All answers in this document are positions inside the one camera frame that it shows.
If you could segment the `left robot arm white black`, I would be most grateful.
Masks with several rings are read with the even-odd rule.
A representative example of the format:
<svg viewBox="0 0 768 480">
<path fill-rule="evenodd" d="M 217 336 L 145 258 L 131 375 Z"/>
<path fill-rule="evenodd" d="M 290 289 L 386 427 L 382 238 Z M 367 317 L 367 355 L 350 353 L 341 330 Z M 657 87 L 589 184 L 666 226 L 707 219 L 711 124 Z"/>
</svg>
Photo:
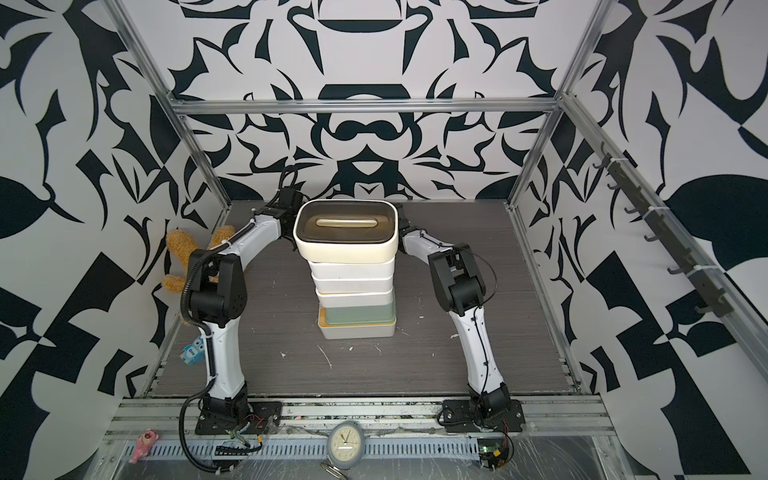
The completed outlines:
<svg viewBox="0 0 768 480">
<path fill-rule="evenodd" d="M 248 301 L 244 271 L 267 246 L 293 238 L 304 200 L 297 188 L 282 187 L 231 237 L 190 256 L 180 313 L 203 337 L 207 381 L 197 397 L 208 418 L 239 424 L 250 416 L 238 339 Z"/>
</svg>

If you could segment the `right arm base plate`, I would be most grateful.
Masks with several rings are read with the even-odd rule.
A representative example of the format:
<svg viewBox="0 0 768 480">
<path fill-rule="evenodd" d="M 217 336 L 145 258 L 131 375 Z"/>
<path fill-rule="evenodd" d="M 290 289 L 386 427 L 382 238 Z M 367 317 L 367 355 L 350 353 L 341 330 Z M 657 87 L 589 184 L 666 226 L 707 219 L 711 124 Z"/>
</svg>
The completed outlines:
<svg viewBox="0 0 768 480">
<path fill-rule="evenodd" d="M 526 423 L 522 405 L 517 400 L 511 400 L 507 408 L 490 417 L 483 416 L 470 400 L 444 400 L 435 420 L 448 433 L 520 433 Z"/>
</svg>

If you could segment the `white box bamboo lid front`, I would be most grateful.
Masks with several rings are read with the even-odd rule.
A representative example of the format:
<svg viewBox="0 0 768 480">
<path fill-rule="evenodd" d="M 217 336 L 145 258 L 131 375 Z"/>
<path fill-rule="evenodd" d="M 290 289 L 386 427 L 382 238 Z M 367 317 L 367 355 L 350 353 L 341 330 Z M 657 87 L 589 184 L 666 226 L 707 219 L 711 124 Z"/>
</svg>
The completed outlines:
<svg viewBox="0 0 768 480">
<path fill-rule="evenodd" d="M 319 309 L 317 325 L 327 340 L 349 340 L 388 338 L 394 335 L 397 319 L 395 317 L 389 323 L 363 323 L 356 325 L 331 325 L 327 322 L 326 310 Z"/>
</svg>

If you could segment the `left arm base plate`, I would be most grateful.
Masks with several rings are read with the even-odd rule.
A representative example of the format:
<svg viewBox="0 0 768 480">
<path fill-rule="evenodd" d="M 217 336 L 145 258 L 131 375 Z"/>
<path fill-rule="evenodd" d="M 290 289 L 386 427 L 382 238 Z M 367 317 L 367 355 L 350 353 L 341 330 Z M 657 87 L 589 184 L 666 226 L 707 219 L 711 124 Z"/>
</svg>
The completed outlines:
<svg viewBox="0 0 768 480">
<path fill-rule="evenodd" d="M 250 401 L 232 408 L 204 407 L 198 415 L 194 432 L 197 435 L 224 435 L 231 430 L 241 434 L 266 434 L 281 422 L 283 404 L 280 401 Z"/>
</svg>

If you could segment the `cream box dark lid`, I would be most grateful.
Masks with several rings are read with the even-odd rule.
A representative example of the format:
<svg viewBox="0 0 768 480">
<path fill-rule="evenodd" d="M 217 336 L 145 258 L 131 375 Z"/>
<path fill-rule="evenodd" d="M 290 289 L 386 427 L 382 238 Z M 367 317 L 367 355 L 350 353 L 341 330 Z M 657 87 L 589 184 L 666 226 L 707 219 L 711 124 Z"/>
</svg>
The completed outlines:
<svg viewBox="0 0 768 480">
<path fill-rule="evenodd" d="M 398 227 L 398 212 L 389 202 L 320 199 L 300 208 L 293 238 L 309 262 L 377 264 L 395 257 Z"/>
</svg>

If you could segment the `green tissue box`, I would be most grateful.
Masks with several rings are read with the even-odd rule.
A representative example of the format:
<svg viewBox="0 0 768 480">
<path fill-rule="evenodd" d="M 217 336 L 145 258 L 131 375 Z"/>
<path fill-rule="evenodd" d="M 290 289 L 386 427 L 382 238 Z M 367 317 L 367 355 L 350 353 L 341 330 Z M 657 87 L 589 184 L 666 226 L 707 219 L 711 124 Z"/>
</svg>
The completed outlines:
<svg viewBox="0 0 768 480">
<path fill-rule="evenodd" d="M 396 320 L 395 302 L 375 306 L 321 308 L 330 326 L 389 324 Z"/>
</svg>

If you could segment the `white box grey lid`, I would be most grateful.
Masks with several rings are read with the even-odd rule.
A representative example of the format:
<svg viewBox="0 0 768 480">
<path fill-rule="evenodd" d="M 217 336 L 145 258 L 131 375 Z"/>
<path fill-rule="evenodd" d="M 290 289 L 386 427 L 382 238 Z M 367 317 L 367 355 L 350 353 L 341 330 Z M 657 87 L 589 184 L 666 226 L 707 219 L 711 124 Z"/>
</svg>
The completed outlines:
<svg viewBox="0 0 768 480">
<path fill-rule="evenodd" d="M 379 263 L 308 262 L 314 278 L 320 280 L 383 279 L 392 277 L 395 258 Z"/>
</svg>

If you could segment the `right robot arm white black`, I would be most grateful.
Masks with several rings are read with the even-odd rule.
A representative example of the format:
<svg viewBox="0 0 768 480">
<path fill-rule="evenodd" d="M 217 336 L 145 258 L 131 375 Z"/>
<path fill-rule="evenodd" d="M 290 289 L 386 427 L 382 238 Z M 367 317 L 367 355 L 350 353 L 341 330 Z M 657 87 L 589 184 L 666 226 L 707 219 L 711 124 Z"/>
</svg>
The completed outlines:
<svg viewBox="0 0 768 480">
<path fill-rule="evenodd" d="M 478 420 L 500 415 L 511 399 L 486 329 L 485 304 L 490 297 L 479 259 L 465 243 L 439 240 L 404 217 L 398 221 L 399 250 L 429 267 L 435 298 L 457 330 L 473 415 Z"/>
</svg>

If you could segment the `white box bamboo lid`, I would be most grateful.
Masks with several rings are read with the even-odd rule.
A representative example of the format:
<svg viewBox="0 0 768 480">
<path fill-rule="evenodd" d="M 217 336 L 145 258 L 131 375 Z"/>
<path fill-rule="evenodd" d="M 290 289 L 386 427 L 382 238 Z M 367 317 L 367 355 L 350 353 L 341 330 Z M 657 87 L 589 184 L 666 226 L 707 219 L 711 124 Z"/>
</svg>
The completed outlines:
<svg viewBox="0 0 768 480">
<path fill-rule="evenodd" d="M 319 309 L 317 325 L 327 340 L 349 340 L 388 338 L 394 335 L 397 319 L 395 317 L 389 323 L 363 323 L 356 325 L 331 325 L 327 322 L 326 310 Z"/>
<path fill-rule="evenodd" d="M 330 294 L 386 293 L 393 288 L 394 276 L 381 278 L 319 278 L 312 276 L 316 291 Z"/>
<path fill-rule="evenodd" d="M 374 307 L 389 305 L 394 299 L 394 290 L 386 292 L 368 292 L 368 293 L 329 293 L 324 294 L 316 291 L 320 304 L 328 308 L 353 308 L 353 307 Z"/>
</svg>

